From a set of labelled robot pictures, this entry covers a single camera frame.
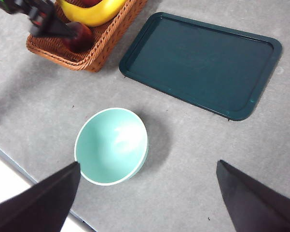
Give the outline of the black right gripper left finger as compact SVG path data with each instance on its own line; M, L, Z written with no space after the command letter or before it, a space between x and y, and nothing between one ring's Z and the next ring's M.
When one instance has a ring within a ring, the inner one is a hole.
M59 232L80 181L73 162L26 191L0 203L0 232Z

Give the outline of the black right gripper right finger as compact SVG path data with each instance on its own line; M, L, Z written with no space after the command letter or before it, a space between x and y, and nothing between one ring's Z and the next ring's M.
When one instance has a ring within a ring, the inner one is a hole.
M223 160L216 175L237 232L290 232L290 199Z

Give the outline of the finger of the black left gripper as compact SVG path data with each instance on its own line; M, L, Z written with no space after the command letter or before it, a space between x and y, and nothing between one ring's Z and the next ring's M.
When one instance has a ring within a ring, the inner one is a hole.
M72 38L75 32L57 17L52 17L45 28L46 37Z

